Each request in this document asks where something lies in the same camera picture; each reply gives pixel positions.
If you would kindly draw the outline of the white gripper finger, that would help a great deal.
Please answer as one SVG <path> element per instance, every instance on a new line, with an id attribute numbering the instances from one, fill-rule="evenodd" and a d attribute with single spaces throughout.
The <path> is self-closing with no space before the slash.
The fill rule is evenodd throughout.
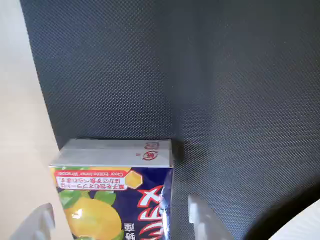
<path id="1" fill-rule="evenodd" d="M 198 195 L 188 196 L 188 219 L 195 240 L 233 240 L 233 236 L 214 211 Z"/>
<path id="2" fill-rule="evenodd" d="M 31 212 L 9 237 L 10 240 L 51 240 L 56 227 L 51 203 L 42 204 Z"/>

